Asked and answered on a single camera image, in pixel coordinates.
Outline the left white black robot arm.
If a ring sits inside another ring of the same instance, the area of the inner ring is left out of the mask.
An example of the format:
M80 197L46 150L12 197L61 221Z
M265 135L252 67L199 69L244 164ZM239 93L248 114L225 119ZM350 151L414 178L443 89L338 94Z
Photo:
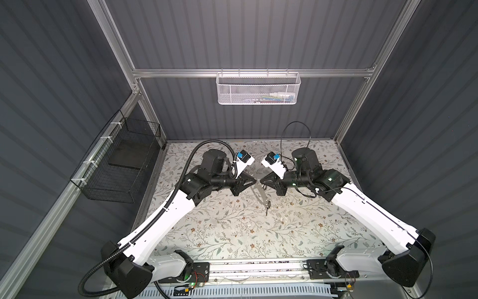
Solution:
M152 254L167 233L203 199L214 191L229 189L234 196L256 183L244 172L254 158L245 150L234 156L234 162L224 169L227 155L219 149L210 149L202 156L202 163L186 173L162 205L132 233L118 244L103 246L106 259L124 245L128 248L104 266L105 273L128 299L137 297L151 282L164 279L188 281L194 262L182 250L153 257Z

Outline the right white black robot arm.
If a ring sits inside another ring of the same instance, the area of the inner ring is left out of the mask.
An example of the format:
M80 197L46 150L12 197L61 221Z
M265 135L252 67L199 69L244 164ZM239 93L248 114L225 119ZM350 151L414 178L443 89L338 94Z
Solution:
M349 272L385 274L402 287L413 287L426 264L436 236L427 228L416 229L399 220L365 195L348 177L336 169L324 169L310 148L292 152L294 170L288 170L280 154L268 153L261 161L271 173L261 184L284 196L291 188L307 188L315 196L345 210L376 237L379 249L348 249L336 246L326 257L323 269L333 279Z

